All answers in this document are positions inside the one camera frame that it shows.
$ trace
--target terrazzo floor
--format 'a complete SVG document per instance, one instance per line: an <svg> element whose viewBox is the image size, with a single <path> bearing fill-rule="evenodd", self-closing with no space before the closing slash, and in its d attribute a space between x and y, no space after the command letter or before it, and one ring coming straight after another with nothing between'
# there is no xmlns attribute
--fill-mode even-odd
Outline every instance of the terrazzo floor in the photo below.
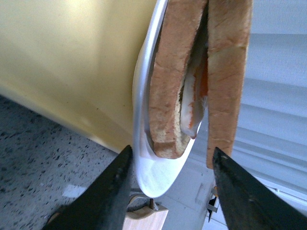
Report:
<svg viewBox="0 0 307 230"><path fill-rule="evenodd" d="M0 230L40 230L116 156L0 97Z"/></svg>

